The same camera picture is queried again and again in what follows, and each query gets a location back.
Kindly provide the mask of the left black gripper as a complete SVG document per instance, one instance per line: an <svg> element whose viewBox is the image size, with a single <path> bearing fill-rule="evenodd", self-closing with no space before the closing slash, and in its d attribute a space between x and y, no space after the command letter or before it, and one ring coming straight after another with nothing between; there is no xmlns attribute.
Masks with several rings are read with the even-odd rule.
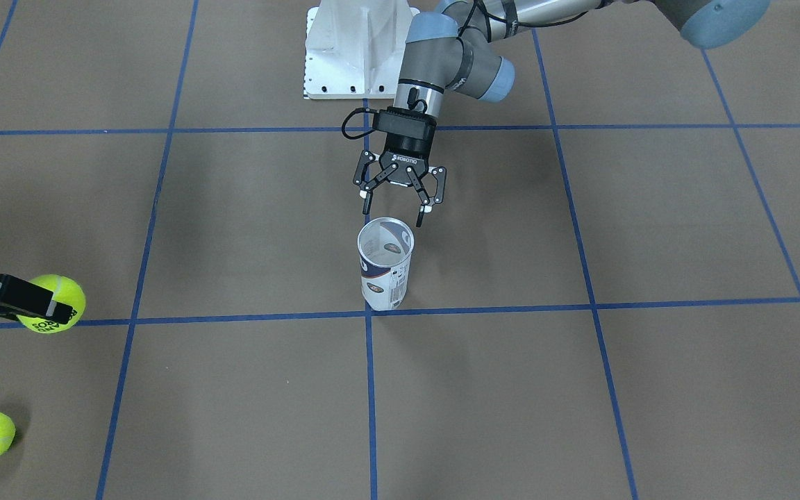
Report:
<svg viewBox="0 0 800 500"><path fill-rule="evenodd" d="M376 113L374 130L387 133L384 152L378 156L371 151L362 151L353 173L353 184L364 199L362 214L369 214L375 189L388 181L416 191L420 207L415 226L422 227L425 215L444 201L447 184L447 169L428 165L436 120L418 110L389 107ZM433 196L422 184L427 174L435 179Z"/></svg>

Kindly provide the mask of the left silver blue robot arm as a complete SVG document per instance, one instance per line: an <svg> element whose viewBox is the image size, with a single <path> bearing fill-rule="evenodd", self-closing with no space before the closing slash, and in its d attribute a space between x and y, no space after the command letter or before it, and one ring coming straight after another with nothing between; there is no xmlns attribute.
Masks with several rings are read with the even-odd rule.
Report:
<svg viewBox="0 0 800 500"><path fill-rule="evenodd" d="M442 1L435 10L414 15L392 105L353 111L353 116L372 115L372 132L386 136L380 154L362 151L353 173L362 213L371 211L380 186L392 184L416 191L421 224L445 198L447 169L431 165L444 96L457 92L502 101L513 88L515 66L492 50L493 42L564 26L607 6L606 1Z"/></svg>

